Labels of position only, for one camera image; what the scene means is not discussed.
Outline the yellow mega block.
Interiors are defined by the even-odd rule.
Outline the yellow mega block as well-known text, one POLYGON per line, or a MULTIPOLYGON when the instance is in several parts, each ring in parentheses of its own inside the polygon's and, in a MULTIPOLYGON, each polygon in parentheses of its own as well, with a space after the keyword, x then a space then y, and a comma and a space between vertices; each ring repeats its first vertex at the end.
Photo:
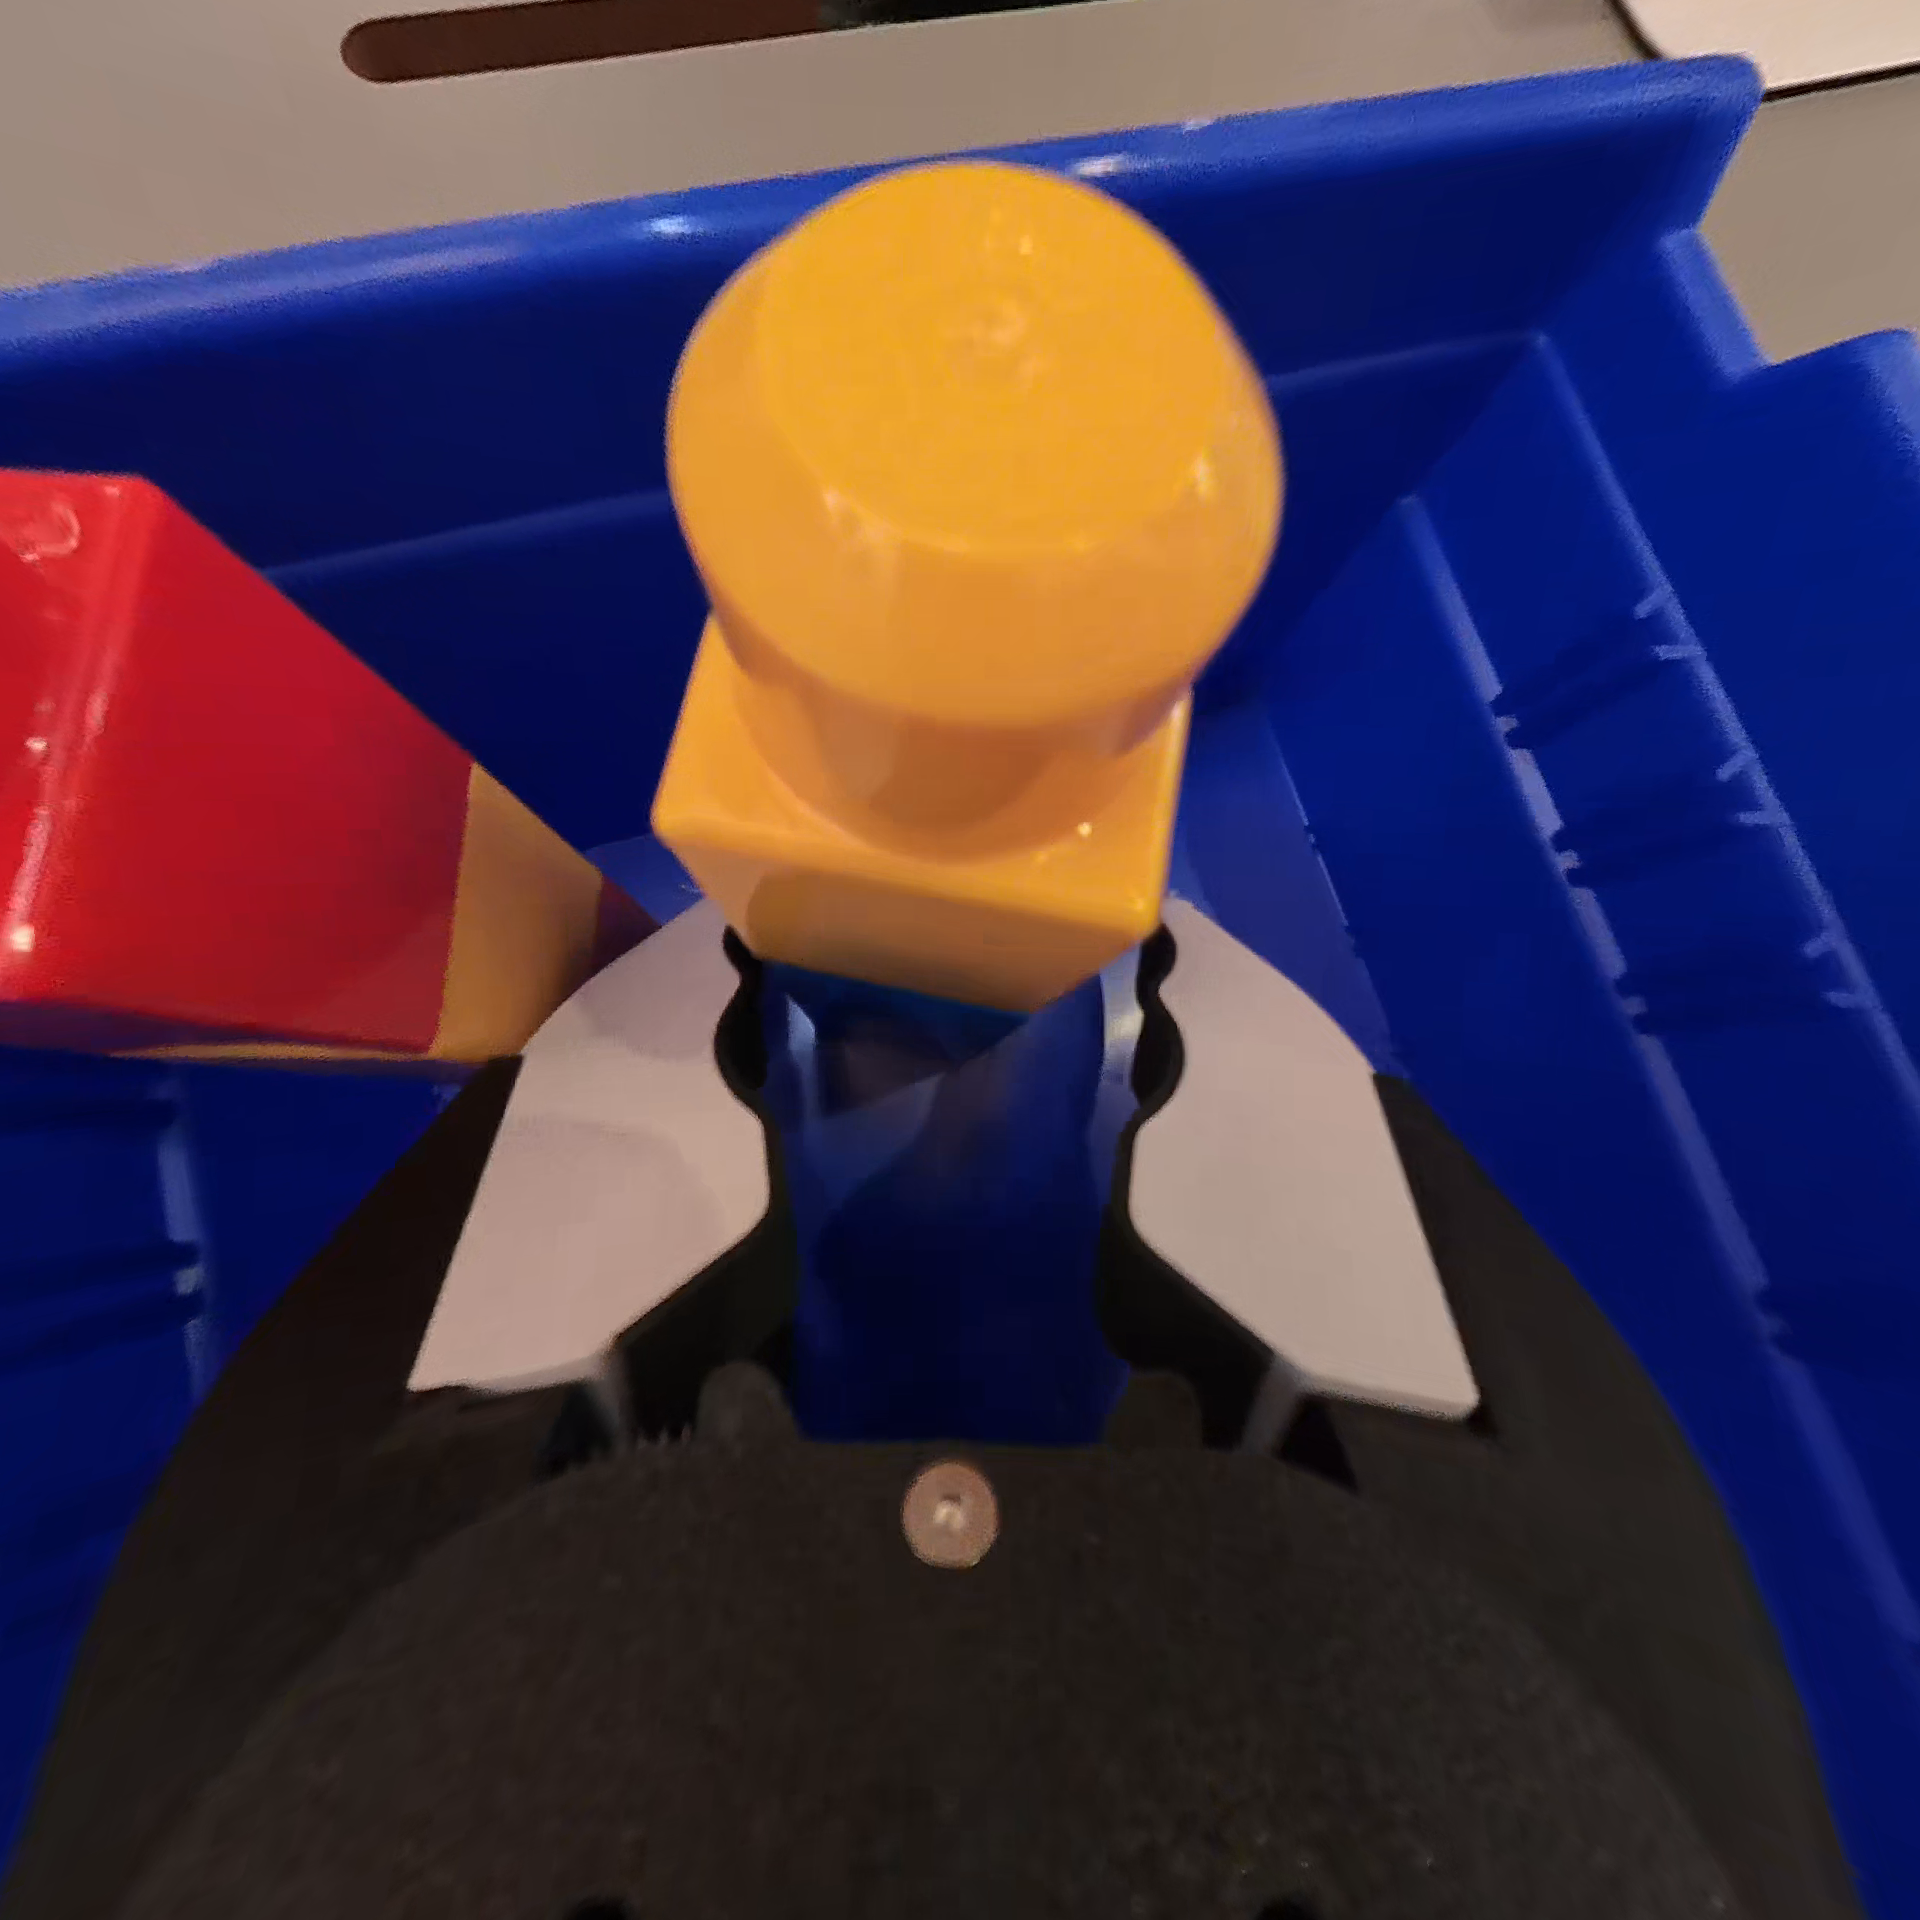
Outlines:
POLYGON ((1031 1013, 1158 931, 1283 435, 1145 216, 855 184, 693 323, 664 482, 711 617, 655 836, 755 959, 1031 1013))
POLYGON ((472 767, 431 1062, 515 1054, 589 979, 600 869, 472 767))

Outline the blue plastic bin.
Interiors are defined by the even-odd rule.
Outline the blue plastic bin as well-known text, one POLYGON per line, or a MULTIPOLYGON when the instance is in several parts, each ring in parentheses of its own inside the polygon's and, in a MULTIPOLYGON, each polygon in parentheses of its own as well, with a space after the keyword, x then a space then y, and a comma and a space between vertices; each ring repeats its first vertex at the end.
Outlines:
MULTIPOLYGON (((1145 212, 1283 418, 1178 878, 1403 1071, 1637 1348, 1857 1893, 1915 1918, 1915 346, 1768 364, 1739 59, 1009 149, 1145 212)), ((860 171, 4 294, 4 467, 156 482, 583 852, 706 613, 716 286, 860 171)))

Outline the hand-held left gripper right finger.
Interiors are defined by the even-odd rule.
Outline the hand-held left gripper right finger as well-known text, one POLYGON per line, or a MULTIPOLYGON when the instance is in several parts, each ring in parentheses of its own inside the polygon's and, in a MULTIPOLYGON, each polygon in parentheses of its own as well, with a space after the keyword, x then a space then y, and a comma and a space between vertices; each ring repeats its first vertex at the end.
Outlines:
POLYGON ((1095 1310, 1204 1449, 1278 1452, 1306 1403, 1478 1410, 1368 1054, 1183 898, 1138 950, 1135 1101, 1095 1310))

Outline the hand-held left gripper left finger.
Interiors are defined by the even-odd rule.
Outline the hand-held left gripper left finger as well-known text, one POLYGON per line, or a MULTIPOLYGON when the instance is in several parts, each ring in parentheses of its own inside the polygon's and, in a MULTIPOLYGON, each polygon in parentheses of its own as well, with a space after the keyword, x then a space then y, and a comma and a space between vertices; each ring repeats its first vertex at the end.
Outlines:
POLYGON ((580 1387, 630 1436, 688 1430, 799 1304, 766 1071, 761 972, 721 913, 564 997, 515 1057, 410 1393, 580 1387))

